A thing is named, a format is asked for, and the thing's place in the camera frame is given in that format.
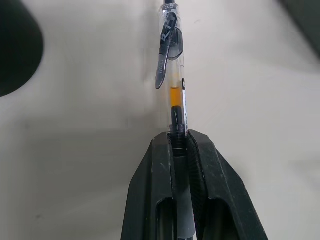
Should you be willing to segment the black cup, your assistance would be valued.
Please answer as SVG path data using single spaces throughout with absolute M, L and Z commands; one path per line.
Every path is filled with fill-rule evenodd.
M 44 53 L 44 37 L 21 0 L 0 0 L 0 97 L 25 85 Z

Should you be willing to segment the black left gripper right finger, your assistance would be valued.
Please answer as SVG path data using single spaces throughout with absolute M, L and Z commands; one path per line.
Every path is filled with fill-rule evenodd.
M 243 180 L 210 138 L 190 130 L 186 143 L 197 240 L 268 240 Z

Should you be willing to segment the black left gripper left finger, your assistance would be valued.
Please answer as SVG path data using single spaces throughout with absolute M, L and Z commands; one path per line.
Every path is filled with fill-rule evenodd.
M 120 240 L 177 240 L 175 188 L 171 142 L 162 132 L 130 181 Z

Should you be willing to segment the clear gel pen black clip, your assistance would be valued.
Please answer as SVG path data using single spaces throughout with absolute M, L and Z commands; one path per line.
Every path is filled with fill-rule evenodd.
M 167 134 L 172 146 L 175 172 L 177 240 L 193 240 L 196 230 L 187 160 L 188 114 L 184 78 L 184 42 L 179 5 L 176 0 L 163 0 L 159 15 L 161 33 L 155 87 L 165 88 L 169 106 Z

